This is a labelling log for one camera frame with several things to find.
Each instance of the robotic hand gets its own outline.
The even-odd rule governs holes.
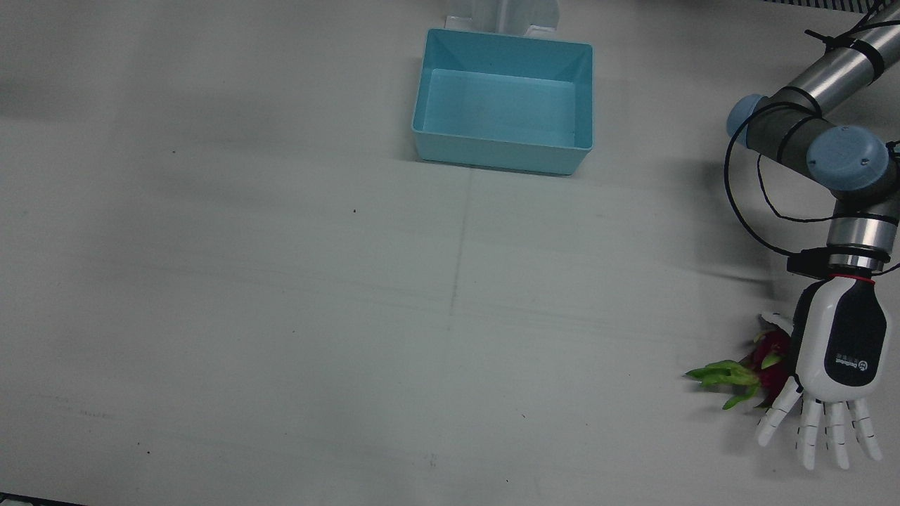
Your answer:
[[[872,276],[884,269],[900,223],[900,155],[872,132],[834,125],[823,114],[877,80],[900,61],[900,2],[876,3],[862,21],[835,38],[825,54],[771,98],[748,95],[728,117],[725,190],[744,228],[761,244],[788,256],[787,270],[821,281],[797,304],[788,366],[795,371],[757,428],[766,446],[802,398],[796,449],[807,469],[824,415],[827,447],[848,468],[845,409],[858,442],[880,460],[865,397],[880,379],[890,322],[875,296]],[[837,200],[824,248],[792,253],[752,231],[728,183],[735,142],[826,187]]]
[[[864,276],[832,275],[801,295],[791,332],[796,374],[757,426],[762,446],[794,405],[803,398],[796,433],[797,456],[806,469],[815,466],[815,443],[824,414],[826,447],[837,465],[850,467],[845,446],[844,404],[856,439],[867,456],[881,460],[865,396],[877,386],[878,365],[887,352],[890,321],[875,296],[875,283]]]

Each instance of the blue plastic bin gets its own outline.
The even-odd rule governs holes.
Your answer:
[[[570,176],[593,146],[593,49],[428,32],[412,130],[425,160]]]

